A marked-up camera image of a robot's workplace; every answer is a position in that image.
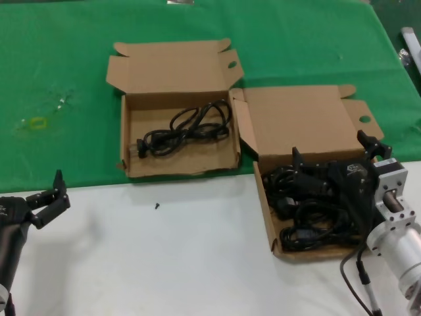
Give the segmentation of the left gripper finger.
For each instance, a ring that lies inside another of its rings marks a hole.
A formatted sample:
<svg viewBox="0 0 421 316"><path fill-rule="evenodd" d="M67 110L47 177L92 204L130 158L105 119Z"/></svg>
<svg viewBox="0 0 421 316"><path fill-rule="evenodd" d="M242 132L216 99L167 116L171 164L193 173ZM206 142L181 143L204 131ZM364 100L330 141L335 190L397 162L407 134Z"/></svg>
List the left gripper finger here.
<svg viewBox="0 0 421 316"><path fill-rule="evenodd" d="M54 202L58 197L66 194L66 184L63 179L62 171L57 170L53 185L51 189L36 193L26 198L27 204L31 210L43 209L52 202Z"/></svg>
<svg viewBox="0 0 421 316"><path fill-rule="evenodd" d="M58 197L54 202L43 208L32 217L32 224L37 229L42 229L70 207L67 194Z"/></svg>

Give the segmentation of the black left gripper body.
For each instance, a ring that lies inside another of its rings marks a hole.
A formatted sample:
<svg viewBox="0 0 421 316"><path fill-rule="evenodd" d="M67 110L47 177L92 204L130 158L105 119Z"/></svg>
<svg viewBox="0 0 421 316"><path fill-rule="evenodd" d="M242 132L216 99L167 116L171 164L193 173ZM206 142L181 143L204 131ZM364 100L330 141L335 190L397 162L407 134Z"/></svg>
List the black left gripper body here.
<svg viewBox="0 0 421 316"><path fill-rule="evenodd" d="M1 230L30 226L32 210L22 197L1 197Z"/></svg>

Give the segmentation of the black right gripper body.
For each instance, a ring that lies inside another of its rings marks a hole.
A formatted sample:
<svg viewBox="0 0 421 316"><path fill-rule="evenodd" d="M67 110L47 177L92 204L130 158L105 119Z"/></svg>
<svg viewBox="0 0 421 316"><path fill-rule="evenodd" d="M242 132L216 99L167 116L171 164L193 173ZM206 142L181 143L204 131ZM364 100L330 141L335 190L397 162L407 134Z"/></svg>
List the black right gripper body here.
<svg viewBox="0 0 421 316"><path fill-rule="evenodd" d="M358 227L379 223L374 206L376 177L369 159L349 159L328 163L328 180L339 201Z"/></svg>

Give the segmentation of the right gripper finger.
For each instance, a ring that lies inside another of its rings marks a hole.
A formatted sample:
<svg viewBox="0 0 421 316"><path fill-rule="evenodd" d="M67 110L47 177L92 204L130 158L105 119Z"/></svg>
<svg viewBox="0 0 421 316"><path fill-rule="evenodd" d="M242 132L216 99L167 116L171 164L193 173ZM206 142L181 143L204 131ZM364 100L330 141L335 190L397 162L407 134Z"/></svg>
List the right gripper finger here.
<svg viewBox="0 0 421 316"><path fill-rule="evenodd" d="M327 167L305 163L296 147L292 148L293 183L296 187L313 194L327 194L329 191Z"/></svg>
<svg viewBox="0 0 421 316"><path fill-rule="evenodd" d="M389 159L392 147L383 144L374 136L368 136L363 130L357 132L357 140L364 148L364 158L371 161L377 156L382 159Z"/></svg>

